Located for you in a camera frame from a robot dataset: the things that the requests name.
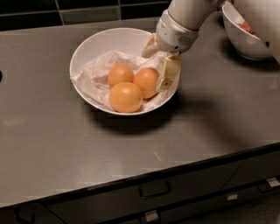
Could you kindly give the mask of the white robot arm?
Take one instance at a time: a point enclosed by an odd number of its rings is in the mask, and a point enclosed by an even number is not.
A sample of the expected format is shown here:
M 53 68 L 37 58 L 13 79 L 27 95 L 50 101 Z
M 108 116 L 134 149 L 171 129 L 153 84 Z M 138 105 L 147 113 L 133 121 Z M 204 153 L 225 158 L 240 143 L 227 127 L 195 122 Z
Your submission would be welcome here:
M 191 48 L 200 27 L 218 9 L 241 56 L 251 60 L 271 56 L 280 62 L 280 0 L 172 0 L 142 52 L 145 58 L 167 53 L 159 64 L 157 91 L 175 82 L 181 68 L 179 55 Z

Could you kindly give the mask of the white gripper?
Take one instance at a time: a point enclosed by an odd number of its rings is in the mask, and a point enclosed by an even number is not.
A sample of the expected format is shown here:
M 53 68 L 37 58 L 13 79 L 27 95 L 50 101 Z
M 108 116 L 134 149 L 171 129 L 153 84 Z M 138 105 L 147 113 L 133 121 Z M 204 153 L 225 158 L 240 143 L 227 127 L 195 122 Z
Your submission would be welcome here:
M 188 51 L 199 36 L 198 31 L 192 31 L 178 24 L 168 10 L 165 10 L 157 23 L 156 33 L 153 33 L 142 50 L 143 58 L 165 51 L 171 54 L 161 58 L 157 65 L 159 77 L 156 90 L 163 92 L 169 89 L 181 69 L 181 58 L 178 53 Z

